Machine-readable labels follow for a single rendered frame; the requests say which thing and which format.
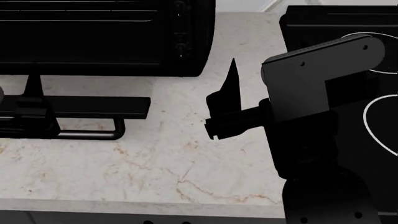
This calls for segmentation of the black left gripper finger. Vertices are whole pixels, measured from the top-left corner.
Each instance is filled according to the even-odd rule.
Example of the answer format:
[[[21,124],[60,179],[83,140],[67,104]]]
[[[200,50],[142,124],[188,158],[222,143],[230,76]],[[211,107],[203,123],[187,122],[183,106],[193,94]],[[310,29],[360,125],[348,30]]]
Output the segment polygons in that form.
[[[40,75],[29,75],[23,94],[16,101],[16,113],[51,113],[52,105],[45,98]]]

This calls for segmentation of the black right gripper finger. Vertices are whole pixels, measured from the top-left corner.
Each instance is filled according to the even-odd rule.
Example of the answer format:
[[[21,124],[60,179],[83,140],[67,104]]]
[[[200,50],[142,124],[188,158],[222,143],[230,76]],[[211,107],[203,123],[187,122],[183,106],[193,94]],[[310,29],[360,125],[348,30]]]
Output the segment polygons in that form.
[[[235,58],[231,61],[228,74],[220,90],[208,95],[206,103],[211,117],[220,117],[242,110],[239,74]]]

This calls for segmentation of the black toaster oven door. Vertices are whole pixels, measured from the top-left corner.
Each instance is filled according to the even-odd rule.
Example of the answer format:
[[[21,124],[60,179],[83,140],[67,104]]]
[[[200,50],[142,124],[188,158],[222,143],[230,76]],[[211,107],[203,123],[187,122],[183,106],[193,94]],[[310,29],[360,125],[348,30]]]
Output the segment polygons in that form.
[[[46,96],[55,116],[79,119],[146,119],[149,97]]]

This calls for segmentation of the black toaster oven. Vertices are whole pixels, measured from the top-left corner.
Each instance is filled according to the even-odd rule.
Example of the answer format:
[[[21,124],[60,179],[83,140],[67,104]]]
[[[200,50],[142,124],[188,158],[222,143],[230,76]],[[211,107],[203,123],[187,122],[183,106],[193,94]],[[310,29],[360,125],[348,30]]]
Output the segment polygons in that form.
[[[0,75],[196,77],[215,0],[0,0]]]

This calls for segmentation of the black cooktop with white rings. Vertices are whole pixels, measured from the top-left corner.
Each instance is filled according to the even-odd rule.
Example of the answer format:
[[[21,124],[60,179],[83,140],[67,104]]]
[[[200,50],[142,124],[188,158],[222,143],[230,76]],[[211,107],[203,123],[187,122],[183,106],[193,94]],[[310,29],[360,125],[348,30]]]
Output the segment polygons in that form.
[[[365,181],[379,213],[398,218],[398,5],[289,6],[279,24],[288,51],[356,34],[383,42],[377,67],[326,86],[339,163]]]

